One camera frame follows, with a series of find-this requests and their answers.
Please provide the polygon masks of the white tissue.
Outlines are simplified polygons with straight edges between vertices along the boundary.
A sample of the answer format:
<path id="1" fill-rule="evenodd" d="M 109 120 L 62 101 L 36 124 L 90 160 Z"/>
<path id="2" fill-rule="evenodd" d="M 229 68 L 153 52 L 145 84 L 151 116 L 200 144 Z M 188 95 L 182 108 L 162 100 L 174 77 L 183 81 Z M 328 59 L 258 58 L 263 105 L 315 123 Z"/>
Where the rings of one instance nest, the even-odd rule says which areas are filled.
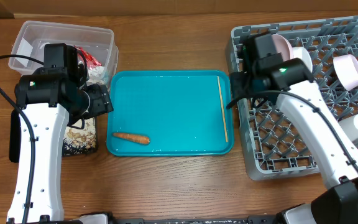
<path id="1" fill-rule="evenodd" d="M 89 68 L 88 77 L 89 79 L 87 81 L 87 85 L 92 85 L 92 84 L 104 85 L 106 83 L 103 66 L 95 66 L 93 68 Z"/>

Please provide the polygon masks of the wooden chopstick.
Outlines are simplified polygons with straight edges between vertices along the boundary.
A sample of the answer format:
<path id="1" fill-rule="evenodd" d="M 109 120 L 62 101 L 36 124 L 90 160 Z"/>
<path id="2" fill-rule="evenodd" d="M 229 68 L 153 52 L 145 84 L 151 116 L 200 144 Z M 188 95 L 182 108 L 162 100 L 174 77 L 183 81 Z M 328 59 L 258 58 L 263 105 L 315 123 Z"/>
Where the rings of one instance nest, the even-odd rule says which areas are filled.
<path id="1" fill-rule="evenodd" d="M 220 100 L 220 104 L 221 104 L 221 113 L 222 113 L 222 118 L 223 118 L 224 136 L 225 136 L 225 141 L 228 142 L 226 116 L 225 116 L 225 109 L 224 109 L 224 105 L 223 105 L 223 94 L 222 94 L 221 82 L 220 82 L 219 76 L 217 76 L 217 83 L 218 83 L 218 91 L 219 91 L 219 100 Z"/>

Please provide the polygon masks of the rice and peanuts food waste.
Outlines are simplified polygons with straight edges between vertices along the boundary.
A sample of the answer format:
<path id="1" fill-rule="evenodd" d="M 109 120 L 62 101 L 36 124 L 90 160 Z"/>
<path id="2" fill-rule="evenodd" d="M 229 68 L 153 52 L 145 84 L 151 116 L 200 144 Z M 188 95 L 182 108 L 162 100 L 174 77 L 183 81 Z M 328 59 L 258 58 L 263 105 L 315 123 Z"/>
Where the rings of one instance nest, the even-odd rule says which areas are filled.
<path id="1" fill-rule="evenodd" d="M 89 154 L 97 150 L 96 120 L 86 119 L 83 129 L 67 127 L 63 138 L 63 154 Z"/>

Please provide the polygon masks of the red snack wrapper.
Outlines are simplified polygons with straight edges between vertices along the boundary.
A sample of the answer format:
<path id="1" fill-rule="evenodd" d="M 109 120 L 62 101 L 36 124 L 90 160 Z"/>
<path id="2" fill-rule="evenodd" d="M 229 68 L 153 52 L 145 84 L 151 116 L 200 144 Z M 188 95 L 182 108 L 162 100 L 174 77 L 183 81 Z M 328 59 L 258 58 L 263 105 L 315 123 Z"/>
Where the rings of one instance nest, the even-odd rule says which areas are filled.
<path id="1" fill-rule="evenodd" d="M 85 56 L 87 67 L 89 69 L 102 66 L 102 64 L 94 56 L 85 51 L 84 48 L 77 46 L 75 46 L 75 48 L 77 49 L 77 51 L 81 52 Z"/>

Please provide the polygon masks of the pink plate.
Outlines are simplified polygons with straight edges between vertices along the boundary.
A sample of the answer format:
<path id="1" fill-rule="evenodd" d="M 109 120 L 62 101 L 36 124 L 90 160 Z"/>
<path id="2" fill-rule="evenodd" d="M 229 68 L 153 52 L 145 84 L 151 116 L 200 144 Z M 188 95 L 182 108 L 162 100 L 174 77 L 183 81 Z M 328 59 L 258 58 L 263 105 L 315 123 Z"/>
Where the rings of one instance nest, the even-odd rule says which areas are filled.
<path id="1" fill-rule="evenodd" d="M 277 52 L 281 53 L 283 61 L 294 58 L 293 47 L 286 38 L 278 34 L 273 34 L 272 39 Z"/>

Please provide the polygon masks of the carrot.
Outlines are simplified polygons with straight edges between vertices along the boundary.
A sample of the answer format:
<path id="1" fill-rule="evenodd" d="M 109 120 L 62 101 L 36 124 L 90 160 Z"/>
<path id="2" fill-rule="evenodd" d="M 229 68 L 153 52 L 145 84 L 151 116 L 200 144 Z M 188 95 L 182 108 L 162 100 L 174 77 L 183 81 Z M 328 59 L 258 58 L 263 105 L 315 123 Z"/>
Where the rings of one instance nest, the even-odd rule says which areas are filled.
<path id="1" fill-rule="evenodd" d="M 116 138 L 134 142 L 134 143 L 141 144 L 141 145 L 150 144 L 150 138 L 148 136 L 144 136 L 144 135 L 140 135 L 140 134 L 113 133 L 112 135 Z"/>

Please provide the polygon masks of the white bowl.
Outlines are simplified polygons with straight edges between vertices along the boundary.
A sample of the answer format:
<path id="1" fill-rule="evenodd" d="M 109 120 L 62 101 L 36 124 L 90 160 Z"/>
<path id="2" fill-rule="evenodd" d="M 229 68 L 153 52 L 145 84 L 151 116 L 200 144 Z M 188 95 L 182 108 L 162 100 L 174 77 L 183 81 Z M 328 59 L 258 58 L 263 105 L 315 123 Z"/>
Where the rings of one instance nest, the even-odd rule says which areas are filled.
<path id="1" fill-rule="evenodd" d="M 313 64 L 309 52 L 304 47 L 294 47 L 293 55 L 303 61 L 310 72 L 313 71 Z"/>

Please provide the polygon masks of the pink bowl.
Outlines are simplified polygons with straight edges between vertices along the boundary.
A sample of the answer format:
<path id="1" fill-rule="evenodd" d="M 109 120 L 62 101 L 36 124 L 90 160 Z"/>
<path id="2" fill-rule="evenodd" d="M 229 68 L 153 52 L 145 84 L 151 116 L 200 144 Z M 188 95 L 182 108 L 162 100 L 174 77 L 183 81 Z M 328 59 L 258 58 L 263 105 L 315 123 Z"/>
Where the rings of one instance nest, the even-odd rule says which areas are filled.
<path id="1" fill-rule="evenodd" d="M 333 59 L 334 70 L 341 85 L 350 91 L 358 86 L 358 60 L 348 54 Z"/>

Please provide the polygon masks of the white cup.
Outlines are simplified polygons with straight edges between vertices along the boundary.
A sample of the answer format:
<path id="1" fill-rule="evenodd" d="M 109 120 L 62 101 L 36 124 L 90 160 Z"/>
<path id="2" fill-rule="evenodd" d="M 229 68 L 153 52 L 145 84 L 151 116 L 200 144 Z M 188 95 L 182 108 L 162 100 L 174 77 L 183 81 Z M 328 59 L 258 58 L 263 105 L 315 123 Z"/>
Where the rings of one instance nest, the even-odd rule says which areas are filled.
<path id="1" fill-rule="evenodd" d="M 358 139 L 358 114 L 341 120 L 339 125 L 351 141 Z"/>

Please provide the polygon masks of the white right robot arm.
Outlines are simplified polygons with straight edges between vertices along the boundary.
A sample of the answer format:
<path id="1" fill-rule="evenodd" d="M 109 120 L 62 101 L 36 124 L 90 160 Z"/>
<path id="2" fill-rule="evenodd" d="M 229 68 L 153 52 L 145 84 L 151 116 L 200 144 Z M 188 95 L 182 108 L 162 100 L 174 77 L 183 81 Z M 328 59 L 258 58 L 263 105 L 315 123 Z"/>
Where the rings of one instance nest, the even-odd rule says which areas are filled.
<path id="1" fill-rule="evenodd" d="M 323 100 L 299 58 L 283 60 L 269 32 L 241 42 L 243 70 L 230 75 L 232 108 L 244 98 L 269 100 L 296 127 L 317 162 L 325 193 L 276 214 L 274 223 L 358 223 L 358 148 Z"/>

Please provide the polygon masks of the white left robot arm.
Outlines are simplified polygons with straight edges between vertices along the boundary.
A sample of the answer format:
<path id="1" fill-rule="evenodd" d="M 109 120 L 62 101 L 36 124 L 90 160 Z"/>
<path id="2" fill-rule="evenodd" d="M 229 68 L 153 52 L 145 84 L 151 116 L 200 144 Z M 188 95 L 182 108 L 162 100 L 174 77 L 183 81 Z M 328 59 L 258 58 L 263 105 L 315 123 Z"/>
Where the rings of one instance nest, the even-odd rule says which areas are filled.
<path id="1" fill-rule="evenodd" d="M 65 130 L 113 110 L 106 85 L 86 84 L 81 55 L 67 44 L 47 44 L 43 66 L 22 76 L 15 87 L 21 140 L 8 223 L 64 219 L 60 181 Z"/>

